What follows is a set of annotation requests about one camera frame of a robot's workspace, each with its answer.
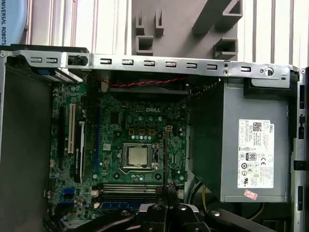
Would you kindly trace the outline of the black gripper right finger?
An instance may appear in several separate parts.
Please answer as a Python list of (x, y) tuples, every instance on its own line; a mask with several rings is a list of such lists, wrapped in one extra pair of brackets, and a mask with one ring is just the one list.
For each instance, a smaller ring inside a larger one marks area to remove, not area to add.
[(223, 209), (209, 210), (199, 219), (192, 205), (180, 203), (176, 185), (169, 184), (170, 221), (174, 232), (272, 232), (256, 222)]

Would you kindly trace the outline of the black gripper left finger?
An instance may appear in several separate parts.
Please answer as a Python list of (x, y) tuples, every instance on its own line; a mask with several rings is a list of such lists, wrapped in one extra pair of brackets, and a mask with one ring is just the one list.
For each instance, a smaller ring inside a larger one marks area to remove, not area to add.
[(167, 187), (156, 188), (154, 204), (142, 204), (136, 213), (130, 209), (114, 210), (87, 222), (73, 232), (164, 232), (166, 231)]

